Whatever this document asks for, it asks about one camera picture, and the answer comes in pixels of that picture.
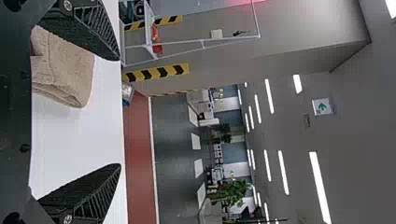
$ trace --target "metal frame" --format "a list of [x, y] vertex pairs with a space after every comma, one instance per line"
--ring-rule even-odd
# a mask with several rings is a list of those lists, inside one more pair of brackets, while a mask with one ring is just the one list
[[[153, 44], [151, 41], [151, 25], [155, 20], [155, 15], [152, 12], [151, 7], [149, 6], [147, 0], [144, 0], [144, 4], [145, 4], [145, 38], [146, 38], [146, 43], [142, 44], [142, 45], [134, 45], [134, 46], [121, 46], [121, 51], [124, 52], [123, 57], [121, 57], [121, 63], [123, 66], [128, 67], [128, 66], [134, 66], [134, 65], [139, 65], [141, 63], [149, 63], [149, 62], [153, 62], [156, 60], [160, 60], [160, 59], [165, 59], [165, 58], [170, 58], [170, 57], [175, 57], [178, 55], [182, 55], [182, 54], [186, 54], [186, 53], [191, 53], [191, 52], [195, 52], [195, 51], [199, 51], [199, 50], [203, 50], [203, 49], [213, 49], [216, 47], [221, 47], [221, 46], [227, 46], [227, 45], [232, 45], [232, 44], [237, 44], [237, 43], [241, 43], [241, 42], [245, 42], [245, 41], [250, 41], [250, 40], [255, 40], [255, 39], [260, 39], [261, 33], [260, 33], [260, 27], [259, 27], [259, 23], [257, 20], [257, 14], [256, 14], [256, 8], [254, 6], [254, 0], [250, 0], [250, 4], [251, 4], [251, 8], [252, 8], [252, 12], [253, 12], [253, 19], [254, 19], [254, 23], [255, 23], [255, 27], [256, 27], [256, 33], [255, 35], [248, 35], [248, 36], [235, 36], [235, 37], [223, 37], [223, 38], [204, 38], [204, 39], [194, 39], [194, 40], [181, 40], [181, 41], [172, 41], [172, 42], [162, 42], [162, 43], [155, 43]], [[214, 45], [214, 46], [210, 46], [210, 47], [206, 47], [205, 46], [205, 42], [213, 42], [213, 41], [224, 41], [224, 40], [234, 40], [233, 42], [229, 42], [229, 43], [222, 43], [222, 44], [218, 44], [218, 45]], [[180, 53], [174, 53], [174, 54], [170, 54], [170, 55], [165, 55], [162, 57], [157, 57], [157, 55], [155, 53], [152, 52], [152, 47], [154, 46], [164, 46], [164, 45], [176, 45], [176, 44], [191, 44], [191, 43], [201, 43], [201, 47], [199, 49], [192, 49], [192, 50], [186, 50], [186, 51], [182, 51]], [[139, 48], [144, 48], [146, 49], [149, 54], [151, 55], [152, 59], [150, 60], [145, 60], [142, 62], [138, 62], [138, 63], [127, 63], [126, 62], [126, 50], [127, 49], [139, 49]]]

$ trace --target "potted plant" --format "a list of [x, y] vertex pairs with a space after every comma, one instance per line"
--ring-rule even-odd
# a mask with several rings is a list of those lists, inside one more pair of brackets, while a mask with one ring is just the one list
[[232, 183], [218, 186], [218, 191], [216, 193], [208, 194], [208, 198], [212, 203], [226, 202], [230, 207], [234, 205], [242, 207], [244, 204], [243, 198], [247, 193], [247, 190], [248, 185], [246, 180], [237, 180]]

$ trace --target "linear ceiling light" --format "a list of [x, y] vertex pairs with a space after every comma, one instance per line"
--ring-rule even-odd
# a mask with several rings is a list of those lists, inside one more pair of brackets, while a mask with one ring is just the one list
[[270, 214], [268, 212], [268, 204], [264, 203], [264, 212], [265, 212], [265, 220], [267, 220], [267, 223], [269, 223], [268, 221], [270, 220]]
[[247, 161], [248, 161], [248, 166], [251, 167], [251, 158], [250, 158], [250, 150], [247, 150]]
[[248, 114], [247, 113], [245, 113], [245, 121], [247, 124], [247, 132], [250, 133], [250, 128], [248, 127]]
[[251, 164], [253, 166], [253, 170], [256, 170], [256, 160], [254, 159], [253, 149], [250, 150], [250, 153], [251, 153]]
[[286, 168], [285, 162], [283, 161], [283, 153], [281, 150], [277, 152], [279, 157], [279, 164], [280, 164], [280, 172], [282, 173], [282, 180], [283, 180], [283, 188], [285, 189], [286, 195], [289, 195], [289, 184], [288, 184], [288, 177], [286, 176]]
[[268, 181], [271, 182], [272, 181], [272, 176], [271, 176], [270, 162], [268, 160], [268, 153], [267, 153], [266, 149], [264, 150], [264, 159], [265, 159], [265, 167], [267, 169]]
[[253, 112], [251, 110], [251, 106], [248, 107], [248, 114], [250, 115], [251, 129], [254, 130], [254, 120], [253, 120]]
[[309, 159], [311, 159], [312, 170], [314, 171], [315, 184], [317, 185], [317, 192], [323, 221], [327, 224], [332, 224], [329, 205], [327, 204], [326, 192], [324, 190], [323, 179], [318, 161], [318, 153], [315, 151], [309, 152]]
[[241, 91], [239, 89], [238, 89], [238, 99], [239, 99], [239, 104], [242, 105]]
[[272, 100], [270, 81], [268, 81], [268, 78], [265, 79], [265, 89], [267, 89], [268, 105], [270, 106], [270, 112], [271, 114], [274, 114], [275, 113], [274, 102]]
[[259, 206], [262, 207], [262, 196], [259, 192], [257, 192], [257, 202], [259, 203]]
[[301, 84], [300, 75], [294, 75], [293, 76], [293, 80], [294, 80], [294, 87], [296, 88], [297, 94], [302, 92], [303, 91], [303, 86]]
[[253, 199], [254, 199], [254, 204], [257, 204], [256, 187], [254, 187], [254, 185], [253, 185]]
[[260, 111], [259, 96], [257, 94], [254, 94], [254, 101], [256, 103], [257, 119], [259, 123], [262, 123], [262, 112]]

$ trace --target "white surface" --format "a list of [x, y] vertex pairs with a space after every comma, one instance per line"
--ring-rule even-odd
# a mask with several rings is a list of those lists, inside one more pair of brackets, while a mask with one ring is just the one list
[[275, 113], [274, 102], [272, 99], [270, 81], [268, 80], [268, 78], [265, 79], [265, 89], [267, 90], [268, 105], [270, 106], [270, 112], [271, 112], [271, 114], [274, 114]]
[[250, 128], [248, 127], [248, 114], [245, 113], [245, 124], [247, 126], [247, 132], [250, 133]]
[[248, 166], [251, 167], [250, 149], [247, 150], [247, 161], [248, 161]]
[[289, 183], [288, 176], [286, 175], [286, 167], [285, 162], [283, 160], [283, 152], [279, 150], [277, 152], [277, 156], [279, 157], [279, 165], [280, 165], [280, 173], [282, 174], [283, 188], [285, 190], [286, 195], [289, 195]]
[[247, 161], [223, 164], [224, 172], [233, 171], [234, 177], [250, 175], [250, 169]]
[[253, 167], [253, 170], [256, 170], [256, 159], [254, 158], [253, 149], [250, 150], [250, 155], [251, 155], [251, 166]]
[[256, 194], [256, 187], [253, 185], [253, 199], [254, 199], [254, 205], [257, 204], [257, 194]]
[[267, 170], [268, 182], [271, 182], [272, 176], [271, 176], [270, 160], [268, 159], [268, 152], [267, 152], [267, 150], [264, 150], [263, 153], [264, 153], [264, 159], [265, 159], [265, 169]]
[[244, 201], [244, 205], [242, 205], [242, 207], [234, 205], [230, 208], [230, 212], [232, 214], [241, 214], [246, 207], [248, 207], [250, 213], [254, 211], [256, 205], [254, 203], [253, 197], [245, 197], [242, 200]]
[[227, 97], [227, 98], [215, 100], [214, 112], [217, 113], [217, 112], [223, 112], [223, 111], [237, 110], [240, 108], [241, 108], [241, 105], [239, 104], [239, 99], [237, 96]]
[[311, 160], [312, 170], [314, 172], [315, 184], [317, 186], [320, 210], [323, 216], [323, 221], [327, 224], [332, 224], [329, 205], [327, 204], [326, 192], [324, 190], [323, 178], [318, 161], [318, 153], [315, 151], [309, 152], [309, 159]]
[[189, 118], [190, 122], [195, 126], [198, 127], [198, 117], [197, 114], [195, 114], [194, 110], [189, 107]]
[[201, 208], [206, 197], [205, 182], [202, 183], [201, 187], [197, 191], [198, 207]]
[[256, 104], [257, 120], [262, 123], [262, 112], [260, 111], [259, 96], [254, 94], [254, 103]]
[[239, 104], [242, 105], [241, 91], [239, 89], [238, 89], [238, 99], [239, 99]]
[[257, 203], [259, 204], [260, 207], [262, 207], [262, 196], [260, 195], [259, 192], [257, 192]]
[[194, 161], [194, 170], [195, 178], [198, 178], [204, 172], [204, 165], [201, 159]]
[[396, 18], [396, 0], [386, 0], [386, 2], [390, 16]]
[[223, 35], [222, 35], [222, 30], [218, 29], [218, 30], [212, 30], [210, 32], [212, 39], [222, 39]]
[[[118, 2], [104, 0], [119, 39]], [[122, 165], [106, 223], [128, 223], [120, 62], [95, 57], [92, 95], [82, 109], [33, 94], [29, 185], [36, 198], [109, 163]]]
[[195, 133], [191, 134], [192, 149], [201, 149], [201, 141]]
[[265, 219], [270, 219], [270, 213], [268, 212], [268, 204], [264, 203], [264, 212], [265, 212]]
[[300, 75], [293, 75], [294, 88], [296, 89], [296, 93], [300, 93], [303, 91], [303, 85], [301, 84]]
[[251, 129], [254, 130], [254, 119], [253, 119], [253, 111], [251, 110], [251, 105], [248, 107], [248, 114], [250, 115]]
[[332, 106], [329, 98], [322, 98], [312, 101], [315, 116], [332, 114]]
[[200, 127], [216, 125], [216, 124], [220, 124], [220, 120], [219, 119], [201, 119], [201, 120], [199, 120], [199, 126]]
[[156, 223], [160, 224], [160, 208], [158, 205], [158, 190], [157, 190], [157, 169], [155, 162], [155, 150], [154, 150], [154, 133], [152, 129], [152, 110], [151, 110], [151, 97], [148, 98], [148, 112], [149, 112], [149, 143], [151, 147], [151, 161], [152, 161], [152, 177], [154, 180], [154, 202], [155, 202], [155, 215]]

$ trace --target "hallway floor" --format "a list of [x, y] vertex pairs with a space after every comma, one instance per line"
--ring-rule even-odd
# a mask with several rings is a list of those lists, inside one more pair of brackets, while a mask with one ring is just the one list
[[155, 161], [161, 223], [198, 223], [198, 189], [204, 175], [196, 177], [194, 162], [210, 165], [208, 144], [201, 149], [191, 141], [200, 130], [189, 119], [185, 94], [152, 98]]

